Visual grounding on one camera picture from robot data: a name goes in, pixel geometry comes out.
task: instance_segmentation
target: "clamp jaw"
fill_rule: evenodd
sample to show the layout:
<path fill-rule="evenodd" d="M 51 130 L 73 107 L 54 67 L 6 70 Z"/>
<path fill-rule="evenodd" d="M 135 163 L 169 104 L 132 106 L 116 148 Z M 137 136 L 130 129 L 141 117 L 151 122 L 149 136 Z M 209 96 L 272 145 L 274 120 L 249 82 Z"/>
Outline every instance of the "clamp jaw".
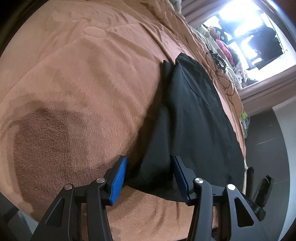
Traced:
<path fill-rule="evenodd" d="M 268 241 L 245 197 L 232 184 L 225 188 L 197 178 L 179 156 L 171 156 L 174 176 L 184 202 L 194 205 L 186 241 L 212 240 L 213 206 L 219 208 L 219 240 Z"/>
<path fill-rule="evenodd" d="M 104 177 L 89 185 L 65 185 L 42 217 L 31 241 L 82 241 L 82 203 L 86 203 L 89 241 L 112 241 L 105 206 L 118 200 L 126 165 L 126 157 L 121 156 Z"/>

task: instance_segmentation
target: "bed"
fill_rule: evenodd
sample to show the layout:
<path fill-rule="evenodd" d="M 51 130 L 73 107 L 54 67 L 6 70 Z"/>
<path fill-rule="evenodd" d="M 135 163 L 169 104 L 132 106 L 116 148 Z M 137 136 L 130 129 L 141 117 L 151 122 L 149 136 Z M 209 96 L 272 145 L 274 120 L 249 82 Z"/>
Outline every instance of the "bed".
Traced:
<path fill-rule="evenodd" d="M 144 119 L 144 133 L 153 129 L 161 99 L 161 63 L 179 53 L 212 79 L 245 157 L 242 103 L 207 51 L 166 1 L 46 2 L 0 58 L 0 191 L 40 220 L 65 184 L 89 184 L 122 154 L 135 165 L 139 129 Z M 124 186 L 107 211 L 114 240 L 180 240 L 193 208 Z"/>

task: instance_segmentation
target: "dark floor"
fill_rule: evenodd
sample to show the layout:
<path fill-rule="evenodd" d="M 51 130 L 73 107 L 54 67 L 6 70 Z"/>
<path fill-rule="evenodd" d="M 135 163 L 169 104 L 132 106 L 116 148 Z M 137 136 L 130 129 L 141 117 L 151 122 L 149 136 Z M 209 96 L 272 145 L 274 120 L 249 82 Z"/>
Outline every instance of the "dark floor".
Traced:
<path fill-rule="evenodd" d="M 289 202 L 289 163 L 287 150 L 273 110 L 252 116 L 246 138 L 247 165 L 254 167 L 254 189 L 266 175 L 274 178 L 270 198 L 264 208 L 262 226 L 270 241 L 277 241 L 286 218 Z"/>

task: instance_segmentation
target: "fleece blanket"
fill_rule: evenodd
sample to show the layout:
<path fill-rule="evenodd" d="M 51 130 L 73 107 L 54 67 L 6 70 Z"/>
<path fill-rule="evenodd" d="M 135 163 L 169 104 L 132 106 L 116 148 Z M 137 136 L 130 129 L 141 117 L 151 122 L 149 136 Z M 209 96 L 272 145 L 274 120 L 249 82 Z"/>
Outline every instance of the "fleece blanket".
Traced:
<path fill-rule="evenodd" d="M 65 184 L 89 184 L 120 155 L 131 169 L 153 129 L 161 63 L 181 52 L 213 80 L 245 155 L 242 103 L 207 51 L 164 0 L 49 0 L 0 58 L 0 191 L 40 220 Z M 193 207 L 124 186 L 107 211 L 115 241 L 179 240 Z"/>

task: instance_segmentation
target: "curtain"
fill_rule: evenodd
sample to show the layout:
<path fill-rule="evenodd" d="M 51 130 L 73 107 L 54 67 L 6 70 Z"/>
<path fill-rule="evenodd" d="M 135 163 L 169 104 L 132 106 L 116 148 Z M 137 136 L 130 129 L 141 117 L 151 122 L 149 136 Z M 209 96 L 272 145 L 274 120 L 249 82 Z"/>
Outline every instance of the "curtain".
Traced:
<path fill-rule="evenodd" d="M 296 95 L 296 65 L 238 92 L 249 116 L 276 106 Z"/>
<path fill-rule="evenodd" d="M 198 28 L 210 17 L 218 12 L 231 0 L 183 0 L 182 15 L 188 24 L 193 28 Z"/>

